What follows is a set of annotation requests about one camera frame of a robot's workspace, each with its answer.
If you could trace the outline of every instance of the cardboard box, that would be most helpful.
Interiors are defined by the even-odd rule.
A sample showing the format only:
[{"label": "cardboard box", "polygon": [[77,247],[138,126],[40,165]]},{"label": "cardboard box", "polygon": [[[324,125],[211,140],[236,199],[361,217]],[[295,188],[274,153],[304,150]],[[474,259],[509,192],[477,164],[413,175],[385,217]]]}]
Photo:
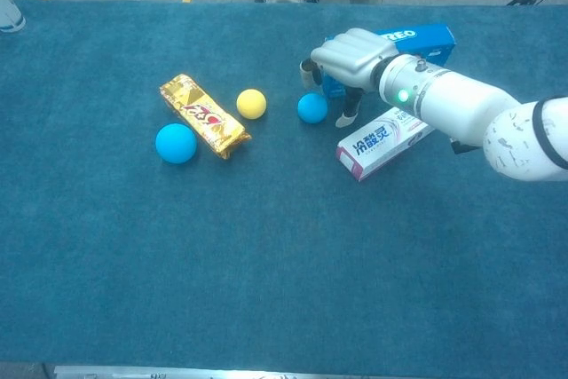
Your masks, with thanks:
[{"label": "cardboard box", "polygon": [[[376,34],[393,41],[399,52],[420,55],[432,64],[443,67],[455,46],[454,35],[446,24],[390,28]],[[321,88],[330,98],[345,96],[345,88],[333,77],[324,74]]]},{"label": "cardboard box", "polygon": [[335,157],[362,181],[434,130],[410,114],[391,108],[337,144]]}]

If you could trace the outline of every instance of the table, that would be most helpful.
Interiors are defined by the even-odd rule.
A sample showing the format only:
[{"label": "table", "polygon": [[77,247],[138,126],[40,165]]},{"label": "table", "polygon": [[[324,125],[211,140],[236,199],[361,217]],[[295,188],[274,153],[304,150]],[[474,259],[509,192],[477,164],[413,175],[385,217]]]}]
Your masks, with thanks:
[{"label": "table", "polygon": [[[298,120],[298,65],[351,27],[445,22],[447,67],[566,93],[568,7],[22,0],[0,35],[0,359],[337,375],[562,377],[566,187],[499,176],[439,132],[357,182],[341,103]],[[187,73],[264,118],[231,159],[165,164]],[[366,97],[358,124],[388,109]]]}]

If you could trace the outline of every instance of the gold wrapper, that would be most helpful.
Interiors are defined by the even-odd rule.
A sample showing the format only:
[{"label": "gold wrapper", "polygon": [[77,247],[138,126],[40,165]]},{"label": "gold wrapper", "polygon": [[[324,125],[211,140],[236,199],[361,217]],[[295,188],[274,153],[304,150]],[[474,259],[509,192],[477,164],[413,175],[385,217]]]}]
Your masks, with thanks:
[{"label": "gold wrapper", "polygon": [[160,87],[160,93],[219,157],[228,159],[240,143],[251,139],[244,126],[188,75],[177,75]]}]

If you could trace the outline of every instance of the green indicator light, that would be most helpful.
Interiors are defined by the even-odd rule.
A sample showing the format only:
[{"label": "green indicator light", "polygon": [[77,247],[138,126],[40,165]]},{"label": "green indicator light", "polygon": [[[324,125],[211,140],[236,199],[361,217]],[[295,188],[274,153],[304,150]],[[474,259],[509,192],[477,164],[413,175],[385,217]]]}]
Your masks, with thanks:
[{"label": "green indicator light", "polygon": [[398,91],[397,97],[400,102],[407,102],[410,98],[410,94],[406,89],[401,89],[400,91]]}]

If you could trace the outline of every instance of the ball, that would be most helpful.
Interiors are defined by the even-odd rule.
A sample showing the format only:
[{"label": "ball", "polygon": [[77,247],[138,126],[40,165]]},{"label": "ball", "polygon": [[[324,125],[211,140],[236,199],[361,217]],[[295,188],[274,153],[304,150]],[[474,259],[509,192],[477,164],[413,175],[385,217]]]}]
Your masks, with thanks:
[{"label": "ball", "polygon": [[156,135],[156,151],[165,162],[185,163],[193,157],[196,149],[195,134],[184,124],[168,124]]},{"label": "ball", "polygon": [[266,111],[266,98],[261,91],[246,89],[237,97],[237,110],[246,119],[257,119]]},{"label": "ball", "polygon": [[327,100],[317,92],[308,92],[298,101],[298,115],[306,123],[319,123],[327,116]]}]

